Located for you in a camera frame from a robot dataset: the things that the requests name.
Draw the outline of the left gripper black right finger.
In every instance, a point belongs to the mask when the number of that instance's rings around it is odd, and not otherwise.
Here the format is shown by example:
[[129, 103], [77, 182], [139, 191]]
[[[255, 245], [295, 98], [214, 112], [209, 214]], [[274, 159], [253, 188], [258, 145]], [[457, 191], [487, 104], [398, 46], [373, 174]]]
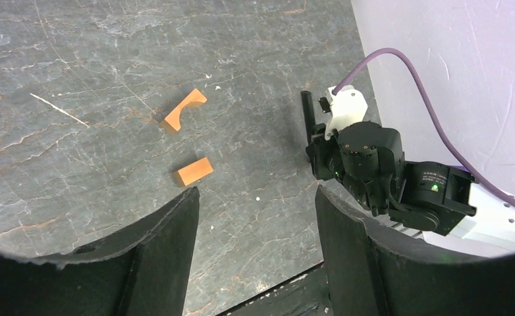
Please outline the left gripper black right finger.
[[319, 186], [317, 226], [335, 315], [515, 315], [515, 253], [440, 248]]

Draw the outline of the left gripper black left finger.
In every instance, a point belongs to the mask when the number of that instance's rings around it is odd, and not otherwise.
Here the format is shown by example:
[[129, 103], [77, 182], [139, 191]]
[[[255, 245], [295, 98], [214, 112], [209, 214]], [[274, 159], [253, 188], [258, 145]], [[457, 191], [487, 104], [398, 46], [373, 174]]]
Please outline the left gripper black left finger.
[[199, 212], [191, 187], [68, 254], [0, 251], [0, 315], [181, 315]]

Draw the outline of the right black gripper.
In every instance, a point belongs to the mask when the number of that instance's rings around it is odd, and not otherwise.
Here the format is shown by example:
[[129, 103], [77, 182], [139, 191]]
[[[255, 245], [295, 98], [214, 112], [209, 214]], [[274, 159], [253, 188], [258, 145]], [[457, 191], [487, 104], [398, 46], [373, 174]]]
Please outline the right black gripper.
[[325, 139], [325, 124], [316, 124], [312, 127], [306, 153], [312, 167], [312, 174], [317, 180], [341, 181], [343, 166], [337, 141], [333, 138]]

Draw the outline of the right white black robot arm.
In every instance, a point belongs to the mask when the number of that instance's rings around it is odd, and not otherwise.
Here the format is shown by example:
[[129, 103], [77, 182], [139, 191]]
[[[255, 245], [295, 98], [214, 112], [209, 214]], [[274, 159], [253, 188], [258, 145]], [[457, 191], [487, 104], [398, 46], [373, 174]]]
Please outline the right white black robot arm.
[[306, 126], [313, 175], [336, 180], [374, 217], [386, 215], [430, 244], [491, 257], [515, 252], [515, 208], [472, 173], [442, 163], [407, 161], [400, 134], [357, 122], [333, 135]]

